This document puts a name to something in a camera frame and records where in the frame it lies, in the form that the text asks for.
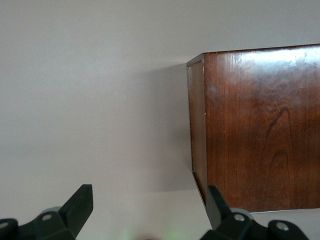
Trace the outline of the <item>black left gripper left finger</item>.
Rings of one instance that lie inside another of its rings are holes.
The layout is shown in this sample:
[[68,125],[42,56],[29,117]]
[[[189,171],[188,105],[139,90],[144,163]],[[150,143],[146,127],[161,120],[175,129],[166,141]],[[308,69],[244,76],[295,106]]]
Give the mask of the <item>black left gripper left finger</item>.
[[93,186],[83,184],[58,210],[46,210],[19,225],[14,218],[0,220],[2,240],[75,240],[93,212]]

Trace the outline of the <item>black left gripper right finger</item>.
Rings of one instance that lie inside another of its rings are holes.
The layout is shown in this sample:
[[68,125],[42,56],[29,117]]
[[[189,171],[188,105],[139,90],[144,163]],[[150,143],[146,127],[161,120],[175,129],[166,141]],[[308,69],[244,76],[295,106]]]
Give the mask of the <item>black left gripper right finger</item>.
[[215,185],[206,189],[206,214],[211,230],[207,240],[307,240],[305,233],[295,224],[285,220],[271,220],[267,226],[255,221],[241,208],[230,208]]

